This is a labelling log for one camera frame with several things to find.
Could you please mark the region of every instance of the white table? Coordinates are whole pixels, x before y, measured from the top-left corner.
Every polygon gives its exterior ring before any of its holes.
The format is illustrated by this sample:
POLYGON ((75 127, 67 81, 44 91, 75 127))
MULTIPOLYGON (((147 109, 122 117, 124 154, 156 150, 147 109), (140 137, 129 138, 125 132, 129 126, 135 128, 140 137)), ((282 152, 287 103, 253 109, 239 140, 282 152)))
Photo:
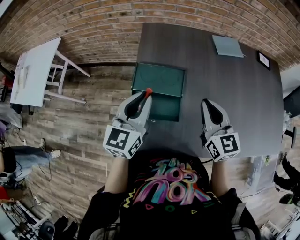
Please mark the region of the white table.
POLYGON ((43 100, 50 100, 49 98, 44 97, 44 95, 50 95, 79 103, 86 103, 86 101, 62 95, 62 86, 69 64, 88 77, 90 77, 90 74, 82 70, 75 63, 57 51, 60 40, 60 37, 51 40, 23 53, 20 56, 15 71, 15 80, 10 99, 11 103, 41 107, 43 105, 43 100), (63 66, 52 64, 55 55, 65 61, 63 66), (21 68, 25 69, 25 74, 21 73, 21 68), (50 68, 54 68, 53 75, 49 75, 50 68), (62 69, 60 82, 54 82, 54 76, 56 69, 58 68, 62 69), (19 79, 22 79, 20 78, 20 74, 23 76, 23 79, 25 79, 25 81, 23 81, 24 84, 22 81, 20 81, 19 84, 19 79), (46 90, 45 88, 47 84, 57 86, 58 93, 46 90))

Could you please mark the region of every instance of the brick wall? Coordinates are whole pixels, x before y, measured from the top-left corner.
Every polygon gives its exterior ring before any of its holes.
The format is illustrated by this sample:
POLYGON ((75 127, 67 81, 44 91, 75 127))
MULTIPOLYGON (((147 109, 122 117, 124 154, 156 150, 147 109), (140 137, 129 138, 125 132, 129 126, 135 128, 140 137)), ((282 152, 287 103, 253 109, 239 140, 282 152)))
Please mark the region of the brick wall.
POLYGON ((300 24, 280 0, 15 0, 0 20, 0 59, 62 37, 76 63, 135 61, 143 22, 203 29, 300 63, 300 24))

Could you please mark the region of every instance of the wooden floor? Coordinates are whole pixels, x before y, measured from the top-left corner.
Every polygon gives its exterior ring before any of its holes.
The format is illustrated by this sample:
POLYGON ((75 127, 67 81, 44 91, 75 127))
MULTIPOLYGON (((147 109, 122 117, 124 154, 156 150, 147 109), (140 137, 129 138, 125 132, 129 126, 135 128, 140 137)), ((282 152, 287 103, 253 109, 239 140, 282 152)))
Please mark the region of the wooden floor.
MULTIPOLYGON (((51 212, 54 221, 61 215, 71 214, 80 222, 92 196, 104 185, 113 160, 102 148, 105 128, 120 102, 131 95, 133 67, 95 67, 88 71, 91 78, 76 71, 68 72, 63 89, 64 95, 85 97, 87 104, 54 98, 45 102, 43 107, 35 108, 33 116, 22 114, 21 139, 26 139, 29 146, 37 147, 40 138, 45 138, 47 149, 62 150, 62 156, 51 162, 51 181, 45 178, 38 167, 34 168, 28 179, 33 195, 40 201, 62 204, 63 207, 43 202, 32 209, 40 216, 51 212)), ((7 141, 10 145, 22 144, 12 130, 7 135, 7 141)), ((300 140, 293 150, 289 150, 288 137, 284 137, 283 144, 289 151, 291 163, 300 169, 300 140)), ((259 226, 270 220, 282 227, 288 219, 288 213, 278 201, 285 193, 277 192, 272 187, 248 197, 244 183, 249 163, 249 158, 228 161, 231 187, 237 188, 259 226)), ((205 166, 210 173, 211 163, 205 166)), ((42 169, 49 177, 49 168, 46 166, 42 169)), ((281 167, 278 168, 278 174, 284 175, 281 167)), ((28 207, 33 205, 30 192, 26 194, 24 203, 28 207)))

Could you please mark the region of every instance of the person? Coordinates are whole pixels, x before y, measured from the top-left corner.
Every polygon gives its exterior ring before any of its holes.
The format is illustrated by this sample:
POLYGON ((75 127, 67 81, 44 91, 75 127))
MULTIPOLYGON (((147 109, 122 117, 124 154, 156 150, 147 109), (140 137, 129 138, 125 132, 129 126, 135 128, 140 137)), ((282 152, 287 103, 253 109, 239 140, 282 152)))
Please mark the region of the person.
POLYGON ((291 164, 287 160, 286 156, 287 156, 287 153, 285 153, 282 156, 281 164, 282 164, 283 169, 285 170, 285 172, 287 173, 287 175, 290 178, 285 179, 283 177, 279 177, 277 172, 275 172, 274 183, 285 190, 294 192, 295 195, 300 197, 300 186, 299 186, 300 172, 296 168, 291 166, 291 164))
POLYGON ((32 172, 32 166, 46 165, 53 158, 61 155, 60 150, 45 151, 44 138, 38 148, 16 146, 4 148, 4 141, 0 144, 0 174, 13 173, 14 178, 22 179, 32 172))
POLYGON ((78 240, 260 239, 234 188, 226 162, 214 162, 211 181, 198 157, 169 150, 116 157, 104 191, 90 202, 78 240))

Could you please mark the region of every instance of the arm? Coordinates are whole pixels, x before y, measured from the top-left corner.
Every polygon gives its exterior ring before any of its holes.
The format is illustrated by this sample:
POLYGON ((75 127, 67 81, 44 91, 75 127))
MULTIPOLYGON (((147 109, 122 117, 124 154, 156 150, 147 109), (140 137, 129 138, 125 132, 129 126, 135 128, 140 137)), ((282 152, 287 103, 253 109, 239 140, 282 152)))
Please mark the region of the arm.
POLYGON ((0 173, 4 171, 4 160, 2 155, 2 145, 0 145, 0 173))
POLYGON ((128 159, 115 157, 105 184, 105 192, 124 193, 126 191, 128 183, 128 163, 128 159))
POLYGON ((226 161, 213 162, 210 180, 210 188, 216 197, 228 192, 226 161))

